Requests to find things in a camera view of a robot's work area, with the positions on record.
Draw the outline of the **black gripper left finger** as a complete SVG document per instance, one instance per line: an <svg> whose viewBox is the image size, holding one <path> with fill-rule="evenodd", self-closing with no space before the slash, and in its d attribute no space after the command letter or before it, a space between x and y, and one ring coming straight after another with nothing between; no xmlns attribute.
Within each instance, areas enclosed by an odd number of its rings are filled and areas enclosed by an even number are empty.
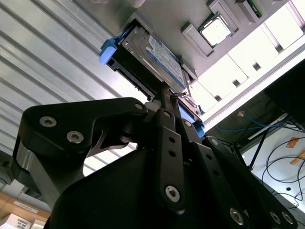
<svg viewBox="0 0 305 229"><path fill-rule="evenodd" d="M147 104L117 98L27 109L13 152L13 174L38 190L53 209L76 182L130 153L147 150L156 157L158 199L171 212L183 214L183 153L172 94L162 87Z"/></svg>

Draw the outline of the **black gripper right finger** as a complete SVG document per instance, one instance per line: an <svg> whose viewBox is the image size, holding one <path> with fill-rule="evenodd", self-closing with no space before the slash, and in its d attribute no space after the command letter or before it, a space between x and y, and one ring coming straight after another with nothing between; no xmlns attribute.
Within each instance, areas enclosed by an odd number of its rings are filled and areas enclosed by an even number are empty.
<svg viewBox="0 0 305 229"><path fill-rule="evenodd" d="M183 146L192 160L195 186L208 190L207 206L200 204L204 222L211 229L295 229L294 216L271 192L214 137L200 139L192 123L182 119L179 94L171 105Z"/></svg>

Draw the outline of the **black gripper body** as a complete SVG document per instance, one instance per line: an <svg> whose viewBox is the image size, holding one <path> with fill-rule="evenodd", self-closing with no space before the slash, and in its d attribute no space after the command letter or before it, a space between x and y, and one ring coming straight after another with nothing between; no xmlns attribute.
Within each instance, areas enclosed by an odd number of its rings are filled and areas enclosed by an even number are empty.
<svg viewBox="0 0 305 229"><path fill-rule="evenodd" d="M156 157L130 153L67 188L47 222L49 229L237 229L220 210L203 172L183 164L186 209L181 215L163 206L155 190Z"/></svg>

